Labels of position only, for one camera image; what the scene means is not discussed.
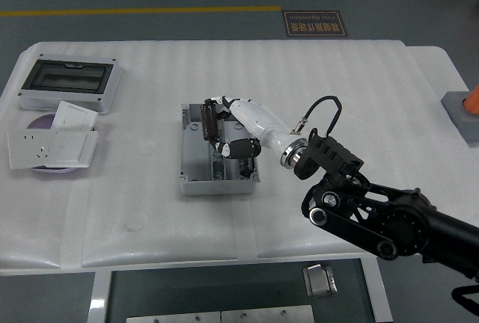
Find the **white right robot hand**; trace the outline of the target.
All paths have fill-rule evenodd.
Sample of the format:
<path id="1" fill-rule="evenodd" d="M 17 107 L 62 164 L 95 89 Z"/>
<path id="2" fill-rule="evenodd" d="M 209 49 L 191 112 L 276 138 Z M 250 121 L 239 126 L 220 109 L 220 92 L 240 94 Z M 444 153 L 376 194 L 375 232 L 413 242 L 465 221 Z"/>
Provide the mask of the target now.
<path id="1" fill-rule="evenodd" d="M 220 140 L 218 121 L 232 116 L 251 135 L 226 142 Z M 206 99 L 201 105 L 201 125 L 204 140 L 227 159 L 249 159 L 270 148 L 281 166 L 292 169 L 293 157 L 300 154 L 307 141 L 293 134 L 269 109 L 251 100 L 218 96 Z"/>

